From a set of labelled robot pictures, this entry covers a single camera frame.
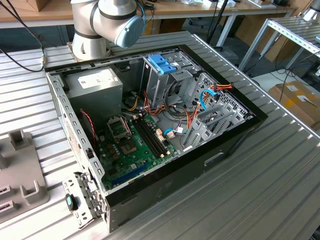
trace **slotted aluminum surface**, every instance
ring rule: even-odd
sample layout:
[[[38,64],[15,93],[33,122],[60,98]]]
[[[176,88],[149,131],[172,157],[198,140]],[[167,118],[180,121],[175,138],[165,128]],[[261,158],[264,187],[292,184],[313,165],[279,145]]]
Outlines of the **slotted aluminum surface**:
[[[271,18],[268,26],[305,48],[310,53],[320,56],[320,43],[316,37],[320,36],[320,21],[310,24],[301,17]]]
[[[298,125],[253,82],[188,32],[141,37],[115,54],[186,44],[269,117],[239,150],[108,236],[101,219],[78,231],[61,185],[79,170],[58,121],[44,72],[29,73],[0,55],[0,137],[30,131],[50,200],[0,224],[1,239],[251,240],[308,239],[320,224],[319,136]],[[46,50],[51,66],[72,63],[67,47]],[[39,50],[15,52],[39,67]]]

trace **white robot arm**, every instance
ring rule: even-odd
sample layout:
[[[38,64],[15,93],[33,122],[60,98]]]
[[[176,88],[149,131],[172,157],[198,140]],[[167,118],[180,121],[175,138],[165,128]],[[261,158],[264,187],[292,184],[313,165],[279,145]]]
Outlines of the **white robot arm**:
[[[145,20],[136,15],[135,0],[71,0],[74,19],[73,54],[81,60],[107,56],[107,42],[121,48],[135,44]]]

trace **ram slot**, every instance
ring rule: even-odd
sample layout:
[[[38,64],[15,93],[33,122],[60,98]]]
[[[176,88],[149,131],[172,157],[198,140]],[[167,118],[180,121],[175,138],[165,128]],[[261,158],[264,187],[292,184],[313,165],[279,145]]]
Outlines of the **ram slot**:
[[[166,153],[165,148],[161,145],[152,130],[142,118],[136,119],[132,121],[132,123],[136,130],[139,132],[142,140],[149,147],[152,154],[156,158],[160,158],[161,155],[164,155]]]

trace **motherboard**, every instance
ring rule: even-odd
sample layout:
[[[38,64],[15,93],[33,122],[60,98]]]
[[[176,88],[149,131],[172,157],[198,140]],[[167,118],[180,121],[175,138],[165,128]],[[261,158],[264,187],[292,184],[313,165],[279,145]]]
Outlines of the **motherboard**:
[[[107,189],[136,177],[177,155],[148,114],[127,119],[111,118],[99,136],[98,154],[105,170],[102,183]]]

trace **chip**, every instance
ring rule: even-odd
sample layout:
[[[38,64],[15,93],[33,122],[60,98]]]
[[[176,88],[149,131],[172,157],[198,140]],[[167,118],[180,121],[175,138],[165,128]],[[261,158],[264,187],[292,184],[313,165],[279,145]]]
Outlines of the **chip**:
[[[113,174],[116,174],[118,171],[116,168],[111,168],[110,170],[108,170],[108,174],[109,175],[113,175]]]
[[[121,141],[119,146],[124,155],[128,155],[130,153],[137,151],[137,146],[135,145],[134,141],[132,141],[131,139],[126,139]]]

